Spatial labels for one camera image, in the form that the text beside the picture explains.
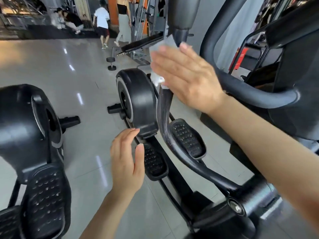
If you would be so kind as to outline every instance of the grey skirt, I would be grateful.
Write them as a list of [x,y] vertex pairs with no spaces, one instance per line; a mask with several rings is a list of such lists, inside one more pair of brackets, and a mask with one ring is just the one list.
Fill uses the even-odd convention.
[[116,38],[116,41],[122,41],[122,42],[132,42],[132,36],[131,36],[131,28],[129,25],[129,16],[126,14],[119,14],[119,29],[120,32]]

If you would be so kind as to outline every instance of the white t-shirt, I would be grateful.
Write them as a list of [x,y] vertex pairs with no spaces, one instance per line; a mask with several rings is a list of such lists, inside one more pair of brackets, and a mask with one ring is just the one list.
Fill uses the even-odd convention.
[[94,16],[97,17],[97,23],[96,24],[97,24],[98,27],[108,28],[107,20],[110,19],[110,15],[109,15],[108,11],[106,11],[106,9],[104,7],[98,8],[95,11]]

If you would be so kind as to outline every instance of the child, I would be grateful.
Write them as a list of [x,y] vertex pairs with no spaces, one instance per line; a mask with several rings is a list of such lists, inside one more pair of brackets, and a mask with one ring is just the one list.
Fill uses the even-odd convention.
[[96,31],[98,35],[100,35],[102,49],[105,49],[107,48],[107,42],[110,38],[110,32],[108,31],[108,23],[107,23],[107,20],[110,19],[110,15],[107,11],[105,0],[100,0],[100,6],[101,7],[98,8],[94,13],[93,26],[95,26],[95,21],[96,21],[96,24],[97,24]]

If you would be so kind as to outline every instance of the black tank top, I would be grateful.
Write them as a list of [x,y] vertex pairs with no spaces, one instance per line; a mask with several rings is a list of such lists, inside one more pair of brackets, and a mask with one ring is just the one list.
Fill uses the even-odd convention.
[[126,14],[127,12],[126,5],[117,4],[117,9],[119,10],[119,14]]

